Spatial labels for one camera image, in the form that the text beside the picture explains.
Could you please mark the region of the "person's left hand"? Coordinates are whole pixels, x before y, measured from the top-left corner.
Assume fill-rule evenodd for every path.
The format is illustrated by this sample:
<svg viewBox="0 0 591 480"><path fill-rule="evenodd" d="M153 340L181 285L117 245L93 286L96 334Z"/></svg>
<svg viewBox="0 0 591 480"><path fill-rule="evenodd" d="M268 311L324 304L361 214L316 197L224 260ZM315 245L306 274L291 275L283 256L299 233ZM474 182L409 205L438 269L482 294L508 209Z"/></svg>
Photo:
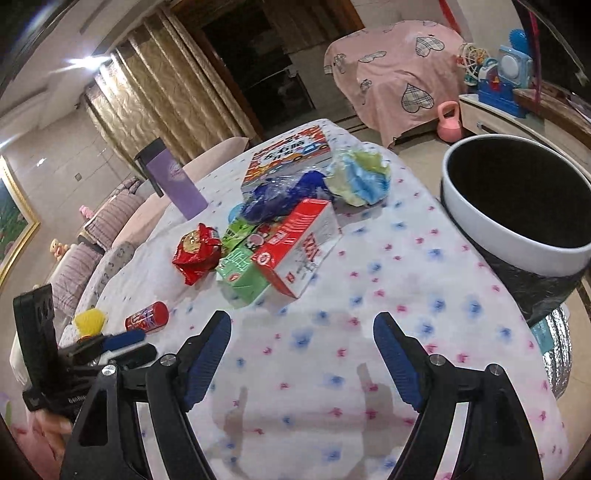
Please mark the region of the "person's left hand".
<svg viewBox="0 0 591 480"><path fill-rule="evenodd" d="M45 409L34 411L32 418L33 426L48 442L54 458L57 461L62 461L66 450L66 441L73 430L72 422Z"/></svg>

